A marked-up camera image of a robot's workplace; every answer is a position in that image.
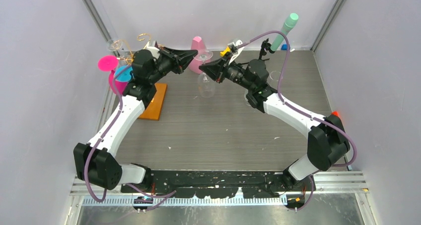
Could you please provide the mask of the pink wine glass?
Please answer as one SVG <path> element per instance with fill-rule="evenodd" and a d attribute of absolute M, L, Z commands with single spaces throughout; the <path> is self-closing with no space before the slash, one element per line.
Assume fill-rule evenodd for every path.
<path fill-rule="evenodd" d="M 116 72 L 116 68 L 118 65 L 119 65 L 119 60 L 117 59 L 117 57 L 111 56 L 111 55 L 102 57 L 97 63 L 97 66 L 101 71 L 109 73 L 108 85 L 109 85 L 110 90 L 114 94 L 117 94 L 117 93 L 122 94 L 125 87 L 127 86 L 126 82 L 120 82 L 117 80 L 115 80 L 113 83 L 114 74 Z"/>

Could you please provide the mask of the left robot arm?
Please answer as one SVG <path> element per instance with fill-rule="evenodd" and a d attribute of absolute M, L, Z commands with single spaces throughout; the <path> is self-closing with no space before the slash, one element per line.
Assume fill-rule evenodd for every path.
<path fill-rule="evenodd" d="M 130 63 L 116 71 L 112 86 L 122 74 L 130 76 L 123 92 L 117 92 L 118 108 L 95 136 L 73 150 L 77 177 L 91 195 L 93 185 L 104 191 L 127 183 L 140 192 L 151 188 L 152 178 L 146 175 L 145 166 L 119 164 L 116 154 L 133 123 L 151 104 L 157 92 L 155 84 L 168 73 L 182 74 L 197 55 L 197 50 L 147 47 L 134 52 Z"/>

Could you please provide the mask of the tall clear wine glass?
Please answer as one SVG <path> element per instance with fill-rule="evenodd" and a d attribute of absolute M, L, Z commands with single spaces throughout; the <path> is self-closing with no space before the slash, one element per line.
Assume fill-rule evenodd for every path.
<path fill-rule="evenodd" d="M 281 72 L 280 71 L 272 71 L 269 74 L 269 80 L 271 82 L 278 83 L 279 79 L 281 78 Z"/>

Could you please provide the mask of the short ribbed clear glass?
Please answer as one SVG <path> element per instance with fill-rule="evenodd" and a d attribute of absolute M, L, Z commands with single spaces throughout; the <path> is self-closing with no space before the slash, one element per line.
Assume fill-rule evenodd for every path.
<path fill-rule="evenodd" d="M 250 103 L 249 103 L 249 101 L 248 101 L 247 95 L 248 95 L 248 91 L 246 90 L 246 91 L 245 91 L 245 93 L 244 93 L 244 100 L 245 100 L 245 104 L 246 104 L 247 106 L 251 106 L 251 105 L 250 105 Z"/>

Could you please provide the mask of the blue wine glass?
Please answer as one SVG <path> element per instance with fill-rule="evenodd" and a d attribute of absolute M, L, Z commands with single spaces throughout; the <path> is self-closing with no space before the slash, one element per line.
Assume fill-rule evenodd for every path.
<path fill-rule="evenodd" d="M 116 69 L 114 79 L 118 82 L 129 82 L 132 79 L 133 68 L 130 65 L 121 66 Z"/>

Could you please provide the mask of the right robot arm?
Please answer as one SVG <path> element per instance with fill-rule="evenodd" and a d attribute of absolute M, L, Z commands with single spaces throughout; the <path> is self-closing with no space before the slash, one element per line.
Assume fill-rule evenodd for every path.
<path fill-rule="evenodd" d="M 223 57 L 199 68 L 215 82 L 227 79 L 245 88 L 246 99 L 253 108 L 284 121 L 305 136 L 307 152 L 282 172 L 283 187 L 297 190 L 306 177 L 328 170 L 350 150 L 340 118 L 335 114 L 315 114 L 279 96 L 267 82 L 270 74 L 264 60 L 253 59 L 243 67 Z"/>

